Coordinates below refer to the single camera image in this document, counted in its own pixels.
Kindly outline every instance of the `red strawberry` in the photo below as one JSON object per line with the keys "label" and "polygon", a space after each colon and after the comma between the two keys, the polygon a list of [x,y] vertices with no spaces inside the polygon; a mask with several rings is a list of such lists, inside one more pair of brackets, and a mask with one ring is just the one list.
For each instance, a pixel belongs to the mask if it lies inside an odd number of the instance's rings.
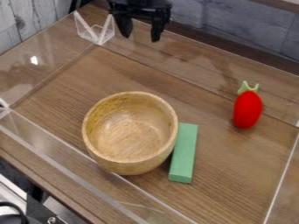
{"label": "red strawberry", "polygon": [[242,89],[238,91],[241,96],[235,101],[234,109],[234,123],[242,129],[257,124],[263,111],[263,102],[254,91],[258,91],[258,85],[255,88],[250,88],[245,81]]}

